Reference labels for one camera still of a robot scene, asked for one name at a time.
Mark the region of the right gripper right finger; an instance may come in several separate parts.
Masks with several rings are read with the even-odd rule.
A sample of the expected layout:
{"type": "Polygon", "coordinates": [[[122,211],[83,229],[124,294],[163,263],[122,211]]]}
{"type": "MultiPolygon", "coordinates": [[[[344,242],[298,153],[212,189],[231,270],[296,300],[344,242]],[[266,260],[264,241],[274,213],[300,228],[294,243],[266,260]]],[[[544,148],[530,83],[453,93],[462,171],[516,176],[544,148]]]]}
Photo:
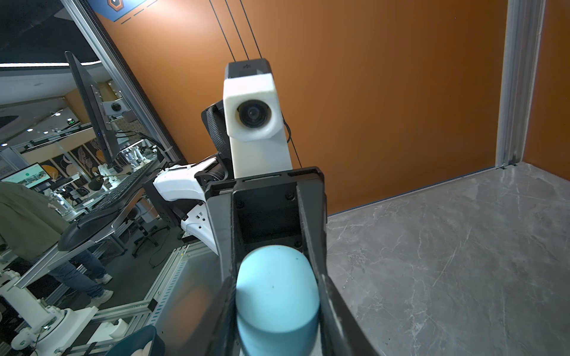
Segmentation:
{"type": "Polygon", "coordinates": [[[323,355],[378,355],[330,277],[317,276],[323,355]]]}

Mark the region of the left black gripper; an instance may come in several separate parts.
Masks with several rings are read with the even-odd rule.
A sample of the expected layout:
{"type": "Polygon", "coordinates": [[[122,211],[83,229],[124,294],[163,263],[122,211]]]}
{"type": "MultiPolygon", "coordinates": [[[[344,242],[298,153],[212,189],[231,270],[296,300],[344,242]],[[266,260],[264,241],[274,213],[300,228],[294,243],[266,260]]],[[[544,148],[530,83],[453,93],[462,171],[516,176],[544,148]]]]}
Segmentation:
{"type": "Polygon", "coordinates": [[[285,245],[308,254],[319,285],[326,272],[326,197],[317,167],[213,182],[206,204],[222,280],[237,277],[243,254],[285,245]]]}

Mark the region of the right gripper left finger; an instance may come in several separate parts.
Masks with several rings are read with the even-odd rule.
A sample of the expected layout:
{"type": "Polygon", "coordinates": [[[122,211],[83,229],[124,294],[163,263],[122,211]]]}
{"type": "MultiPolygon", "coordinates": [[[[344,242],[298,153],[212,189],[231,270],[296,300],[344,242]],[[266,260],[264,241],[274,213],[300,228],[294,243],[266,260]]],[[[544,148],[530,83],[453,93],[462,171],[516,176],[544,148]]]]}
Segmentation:
{"type": "Polygon", "coordinates": [[[191,336],[194,355],[234,355],[236,280],[227,277],[191,336]]]}

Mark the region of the blue earbud charging case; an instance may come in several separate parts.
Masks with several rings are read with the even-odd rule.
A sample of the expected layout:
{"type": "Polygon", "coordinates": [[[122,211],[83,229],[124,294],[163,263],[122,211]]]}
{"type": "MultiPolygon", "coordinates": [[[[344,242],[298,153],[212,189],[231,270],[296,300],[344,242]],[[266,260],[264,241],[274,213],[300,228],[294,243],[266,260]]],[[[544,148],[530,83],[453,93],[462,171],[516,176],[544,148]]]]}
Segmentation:
{"type": "Polygon", "coordinates": [[[243,259],[236,283],[237,326],[245,355],[310,355],[320,299],[308,259],[288,246],[264,246],[243,259]]]}

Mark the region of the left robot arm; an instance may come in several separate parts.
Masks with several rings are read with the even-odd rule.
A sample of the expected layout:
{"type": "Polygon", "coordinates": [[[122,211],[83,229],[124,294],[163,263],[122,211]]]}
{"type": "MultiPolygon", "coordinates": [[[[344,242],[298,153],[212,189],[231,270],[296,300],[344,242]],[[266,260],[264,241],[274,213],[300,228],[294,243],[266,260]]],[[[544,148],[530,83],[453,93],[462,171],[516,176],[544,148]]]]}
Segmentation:
{"type": "Polygon", "coordinates": [[[308,167],[236,178],[224,104],[209,106],[201,118],[218,152],[157,175],[152,185],[162,209],[219,256],[223,278],[237,276],[246,255],[264,246],[288,246],[324,266],[327,197],[323,172],[308,167]]]}

